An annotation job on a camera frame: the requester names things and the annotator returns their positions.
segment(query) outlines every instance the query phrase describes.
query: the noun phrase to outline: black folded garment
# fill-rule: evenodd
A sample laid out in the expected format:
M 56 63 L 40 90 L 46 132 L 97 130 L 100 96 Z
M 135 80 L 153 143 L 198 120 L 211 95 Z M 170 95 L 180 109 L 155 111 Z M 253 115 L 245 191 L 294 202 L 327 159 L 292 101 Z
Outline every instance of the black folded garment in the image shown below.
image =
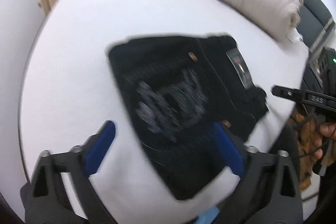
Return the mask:
M 134 39 L 109 59 L 142 147 L 177 199 L 192 198 L 225 166 L 215 122 L 246 141 L 268 111 L 230 36 Z

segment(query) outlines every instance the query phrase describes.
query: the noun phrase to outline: table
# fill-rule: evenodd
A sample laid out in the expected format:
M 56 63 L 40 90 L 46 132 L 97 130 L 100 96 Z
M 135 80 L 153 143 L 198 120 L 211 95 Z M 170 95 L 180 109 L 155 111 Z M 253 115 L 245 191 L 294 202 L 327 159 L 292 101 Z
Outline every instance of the table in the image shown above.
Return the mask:
M 105 120 L 117 136 L 90 177 L 120 223 L 183 223 L 227 197 L 239 178 L 229 169 L 195 198 L 176 201 L 143 153 L 112 76 L 107 51 L 131 37 L 230 33 L 267 93 L 269 113 L 248 141 L 267 152 L 294 104 L 276 98 L 274 84 L 299 88 L 308 49 L 275 42 L 219 0 L 59 0 L 32 49 L 20 111 L 23 156 L 29 176 L 42 150 L 66 152 L 97 132 Z M 75 212 L 83 215 L 66 179 Z

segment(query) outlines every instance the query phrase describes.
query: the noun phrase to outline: black pants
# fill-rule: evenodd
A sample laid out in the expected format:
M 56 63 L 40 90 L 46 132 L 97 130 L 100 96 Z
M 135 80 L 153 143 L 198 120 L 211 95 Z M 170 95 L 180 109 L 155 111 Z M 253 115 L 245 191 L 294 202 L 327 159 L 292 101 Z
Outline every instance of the black pants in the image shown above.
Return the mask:
M 287 124 L 283 127 L 280 136 L 273 144 L 269 153 L 277 154 L 279 150 L 285 150 L 288 152 L 289 157 L 292 159 L 298 180 L 300 181 L 300 159 L 298 158 L 299 148 L 296 132 Z

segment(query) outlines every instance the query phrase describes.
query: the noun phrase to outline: copper rivet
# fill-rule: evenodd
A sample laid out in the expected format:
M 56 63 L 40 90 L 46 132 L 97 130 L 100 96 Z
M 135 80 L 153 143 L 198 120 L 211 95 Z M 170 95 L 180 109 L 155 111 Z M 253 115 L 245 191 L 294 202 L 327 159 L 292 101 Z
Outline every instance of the copper rivet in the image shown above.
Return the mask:
M 194 62 L 197 62 L 198 59 L 197 59 L 196 55 L 193 52 L 190 52 L 188 54 L 189 54 L 189 57 L 191 58 L 191 60 L 193 60 Z
M 228 120 L 224 120 L 222 123 L 223 123 L 223 125 L 225 125 L 228 128 L 231 127 L 231 124 L 230 124 L 230 122 Z

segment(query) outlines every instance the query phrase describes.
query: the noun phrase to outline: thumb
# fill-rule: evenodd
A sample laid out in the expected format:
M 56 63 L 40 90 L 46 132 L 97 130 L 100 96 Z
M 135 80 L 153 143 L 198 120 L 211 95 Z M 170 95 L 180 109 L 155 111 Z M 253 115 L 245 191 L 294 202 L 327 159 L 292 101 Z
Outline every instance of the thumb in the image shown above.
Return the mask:
M 336 134 L 334 133 L 335 129 L 336 129 L 336 123 L 326 122 L 320 126 L 320 133 L 325 137 L 331 136 L 334 140 L 336 140 Z

